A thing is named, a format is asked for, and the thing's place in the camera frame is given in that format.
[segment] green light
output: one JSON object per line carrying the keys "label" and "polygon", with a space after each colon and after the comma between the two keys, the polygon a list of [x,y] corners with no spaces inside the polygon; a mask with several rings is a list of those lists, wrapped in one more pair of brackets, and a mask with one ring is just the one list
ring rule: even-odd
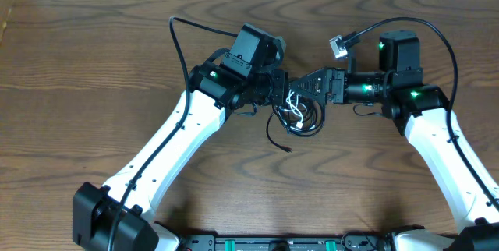
{"label": "green light", "polygon": [[372,90],[373,89],[373,86],[372,85],[367,85],[367,84],[364,84],[362,86],[362,89],[364,90],[364,92],[367,92],[368,90]]}

